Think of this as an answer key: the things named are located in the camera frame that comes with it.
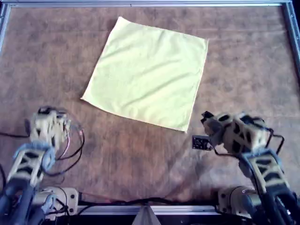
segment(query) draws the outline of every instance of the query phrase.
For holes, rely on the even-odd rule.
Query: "wire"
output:
[[[9,133],[5,133],[5,132],[0,132],[1,136],[5,136],[5,137],[12,137],[12,138],[28,138],[29,135],[15,135],[15,134],[9,134]]]
[[[45,171],[44,168],[41,168],[44,174],[46,174],[47,176],[50,176],[50,177],[56,177],[56,176],[65,174],[67,171],[72,169],[79,162],[79,160],[81,159],[82,153],[83,153],[83,146],[84,146],[84,142],[85,142],[83,129],[80,130],[80,133],[81,133],[81,136],[82,136],[82,140],[81,140],[81,146],[78,149],[79,152],[80,152],[78,159],[71,166],[69,166],[67,169],[65,169],[61,172],[48,173],[47,171]]]
[[[1,164],[0,164],[0,172],[1,172],[1,176],[2,176],[2,190],[4,190],[4,188],[6,186],[6,176],[5,176],[5,172],[4,172],[4,169]]]
[[[272,137],[278,137],[278,138],[281,138],[281,142],[280,142],[280,144],[279,144],[279,146],[278,146],[278,148],[277,148],[277,150],[276,150],[276,154],[279,155],[279,153],[280,153],[280,151],[281,151],[281,147],[282,147],[282,145],[283,145],[284,142],[285,142],[285,138],[284,138],[282,135],[275,135],[275,134],[274,134],[274,130],[273,130],[272,128],[265,127],[265,126],[262,126],[262,125],[260,125],[260,124],[254,123],[254,121],[252,121],[251,124],[253,124],[254,126],[256,126],[256,127],[260,128],[260,129],[265,129],[265,130],[267,130],[267,131],[270,132],[270,136],[269,136],[268,141],[267,141],[267,143],[266,143],[266,145],[265,145],[266,148],[269,146]]]
[[[55,210],[53,212],[49,212],[48,215],[51,215],[51,214],[59,214],[59,213],[67,213],[68,216],[70,216],[69,214],[69,211],[68,211],[68,197],[67,197],[67,193],[65,192],[64,189],[62,189],[61,187],[56,187],[56,188],[59,188],[60,190],[62,190],[62,192],[65,194],[65,197],[66,197],[66,204],[64,204],[61,200],[59,200],[58,198],[56,199],[56,201],[62,205],[62,208],[60,210]]]
[[[67,150],[68,150],[68,148],[69,148],[69,146],[70,146],[70,140],[71,140],[70,134],[69,134],[69,132],[67,131],[67,146],[66,146],[64,152],[61,154],[61,156],[59,156],[59,157],[56,158],[55,160],[59,160],[61,157],[63,157],[63,156],[66,154],[66,152],[67,152]]]
[[[77,153],[82,149],[84,143],[83,143],[83,141],[81,140],[81,136],[80,136],[79,130],[83,130],[83,129],[81,128],[80,125],[79,125],[79,127],[76,128],[76,131],[77,131],[77,133],[78,133],[79,140],[80,140],[80,147],[79,147],[72,155],[67,156],[67,157],[61,157],[61,158],[59,158],[58,160],[70,159],[70,158],[74,157],[75,155],[77,155]]]
[[[243,161],[243,162],[245,161],[245,162],[246,162],[246,160],[242,160],[242,158],[240,158],[240,157],[238,157],[238,156],[235,156],[235,155],[232,155],[232,154],[220,154],[220,153],[217,152],[216,148],[215,148],[211,143],[210,143],[210,145],[211,145],[212,148],[214,149],[215,154],[216,154],[217,156],[233,157],[233,158],[236,158],[237,160],[240,160],[240,161]],[[253,170],[251,164],[249,164],[249,163],[248,163],[248,168],[250,169],[250,171],[251,171],[251,173],[252,173],[252,178],[253,178],[253,182],[254,182],[254,184],[255,184],[255,188],[256,188],[256,190],[257,190],[257,192],[258,192],[258,195],[259,195],[260,198],[261,198],[261,194],[260,194],[260,190],[259,190],[259,188],[258,188],[258,182],[257,182],[257,179],[256,179],[256,177],[255,177],[254,170]]]
[[[114,205],[136,205],[136,204],[147,204],[149,202],[156,202],[156,203],[163,203],[166,205],[202,205],[200,202],[176,202],[176,201],[170,201],[164,198],[143,198],[143,199],[136,199],[133,201],[114,201],[110,203],[92,203],[91,205],[88,205],[84,207],[82,210],[80,210],[77,215],[79,216],[82,214],[85,210],[94,207],[94,206],[114,206]]]

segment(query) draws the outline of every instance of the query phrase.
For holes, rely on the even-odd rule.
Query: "brown fabric surface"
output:
[[[118,16],[210,39],[187,134],[121,118],[79,100]],[[41,105],[67,108],[85,128],[82,159],[62,187],[112,199],[185,201],[250,184],[235,159],[191,148],[191,135],[203,134],[201,113],[209,110],[249,112],[283,134],[285,173],[292,189],[300,188],[295,177],[300,168],[299,90],[279,7],[13,8],[0,79],[1,130],[23,133],[23,119]],[[0,137],[6,173],[23,142]],[[71,142],[75,149],[76,136]],[[54,169],[69,163],[57,163]]]

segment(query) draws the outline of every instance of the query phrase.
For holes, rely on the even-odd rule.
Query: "yellow cloth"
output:
[[[205,39],[119,17],[82,99],[118,116],[187,131],[207,48]]]

